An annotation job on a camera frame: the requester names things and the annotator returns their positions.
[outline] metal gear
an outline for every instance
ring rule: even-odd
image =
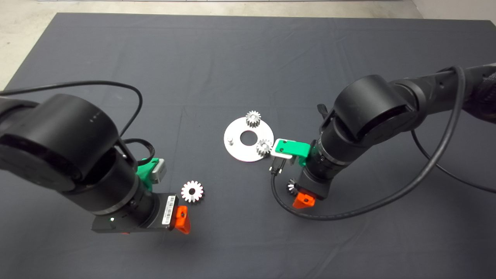
[[[255,128],[260,124],[260,120],[262,119],[262,116],[258,111],[252,110],[247,113],[246,118],[247,118],[247,125],[252,128]]]
[[[271,149],[272,142],[270,140],[261,139],[256,144],[256,152],[262,157],[266,157],[268,154],[270,154]]]
[[[298,190],[295,188],[295,184],[296,181],[294,179],[290,179],[288,181],[288,187],[286,188],[288,193],[293,197],[296,197],[296,195],[298,195]]]
[[[188,181],[184,184],[184,187],[181,188],[181,195],[185,201],[188,203],[198,202],[201,198],[203,198],[203,186],[198,181]]]

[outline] barcode label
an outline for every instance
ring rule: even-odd
[[[170,225],[172,219],[172,211],[174,211],[174,203],[176,202],[176,196],[169,196],[167,198],[167,205],[165,206],[164,218],[162,219],[162,225]]]

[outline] black cable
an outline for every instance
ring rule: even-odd
[[[454,132],[456,124],[458,122],[458,117],[460,116],[460,113],[462,110],[464,97],[465,97],[465,91],[466,91],[465,72],[459,66],[453,66],[453,67],[451,67],[451,69],[453,71],[455,71],[456,75],[458,76],[458,89],[456,92],[455,105],[454,105],[453,111],[451,112],[451,115],[449,117],[448,124],[446,125],[446,129],[444,130],[444,134],[442,135],[441,141],[439,142],[439,145],[437,146],[436,150],[434,151],[432,158],[429,159],[429,161],[423,167],[423,169],[420,171],[420,173],[412,181],[410,181],[410,183],[408,183],[405,187],[403,187],[402,189],[400,189],[396,193],[394,193],[394,194],[392,194],[386,198],[383,198],[382,200],[379,200],[375,203],[361,207],[359,209],[355,209],[355,210],[351,210],[351,211],[347,211],[347,212],[339,213],[339,214],[333,214],[333,215],[310,215],[310,214],[298,212],[298,211],[290,208],[281,200],[281,198],[277,195],[276,186],[275,186],[275,179],[276,179],[277,173],[273,173],[272,179],[271,179],[271,188],[272,188],[272,194],[274,195],[274,198],[276,199],[277,203],[284,210],[286,210],[289,213],[296,215],[298,217],[302,217],[305,219],[311,219],[311,220],[333,221],[333,220],[341,220],[341,219],[345,219],[345,218],[350,218],[350,217],[354,217],[354,216],[358,216],[358,215],[370,212],[372,210],[375,210],[375,209],[378,209],[378,208],[383,207],[385,205],[388,205],[388,204],[398,200],[399,198],[405,196],[409,192],[411,192],[430,173],[430,171],[435,167],[436,163],[439,161],[442,154],[446,150],[446,148],[449,144],[449,141],[451,140],[451,136],[453,136],[453,132]]]
[[[143,106],[143,95],[138,90],[138,88],[132,85],[120,83],[116,81],[108,81],[108,80],[70,81],[70,82],[55,83],[50,85],[0,91],[0,96],[12,96],[12,95],[18,95],[24,93],[37,92],[37,91],[44,91],[44,90],[51,90],[51,89],[65,88],[65,87],[85,86],[85,85],[108,85],[108,86],[122,87],[122,88],[130,89],[138,95],[138,107],[136,108],[134,114],[131,116],[131,118],[126,123],[124,128],[121,130],[120,136],[122,137],[126,132],[126,130],[129,128],[129,126],[131,125],[131,123],[134,121],[134,119],[136,119],[136,116],[138,116],[141,107]]]
[[[427,151],[420,144],[419,139],[417,138],[417,134],[415,133],[415,130],[412,130],[412,137],[413,137],[413,141],[415,142],[415,145],[417,145],[417,147],[419,148],[420,152],[422,152],[422,154],[427,159],[430,159],[431,156],[427,153]],[[479,185],[479,184],[475,184],[475,183],[472,183],[472,182],[463,180],[463,179],[459,178],[458,176],[454,175],[453,173],[449,172],[448,170],[446,170],[445,168],[443,168],[439,164],[436,164],[436,167],[438,169],[440,169],[441,171],[443,171],[445,174],[447,174],[447,175],[451,176],[452,178],[460,181],[461,183],[465,183],[468,186],[472,186],[472,187],[477,188],[477,189],[482,190],[482,191],[486,191],[486,192],[490,192],[490,193],[496,194],[496,189],[492,189],[492,188],[489,188],[489,187],[486,187],[486,186],[482,186],[482,185]]]
[[[148,151],[150,152],[150,156],[148,158],[143,159],[141,161],[138,161],[138,166],[148,164],[153,159],[153,156],[155,156],[155,148],[153,147],[153,145],[151,143],[149,143],[148,141],[146,141],[144,139],[126,139],[126,140],[124,139],[123,142],[125,144],[140,143],[141,145],[146,147],[146,149],[148,149]]]

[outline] gear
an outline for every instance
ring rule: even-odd
[[[262,116],[258,111],[252,110],[247,113],[246,118],[247,118],[247,125],[252,128],[255,128],[260,124],[260,120],[262,119]]]
[[[203,198],[203,186],[198,181],[188,181],[181,188],[181,195],[185,201],[188,203],[198,202]]]
[[[295,188],[296,181],[294,179],[290,179],[288,181],[288,188],[286,190],[291,196],[296,197],[298,195],[298,190]]]
[[[266,157],[270,153],[271,149],[272,143],[270,142],[270,140],[261,139],[256,144],[256,152],[262,157]]]

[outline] circular metal plate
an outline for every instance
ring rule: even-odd
[[[257,140],[254,145],[245,145],[241,142],[241,134],[246,131],[256,134]],[[274,143],[274,133],[263,120],[260,120],[260,125],[252,128],[247,125],[246,117],[241,117],[230,123],[224,133],[224,146],[227,151],[232,157],[243,162],[255,162],[263,158],[256,152],[256,143],[259,140],[270,140]]]

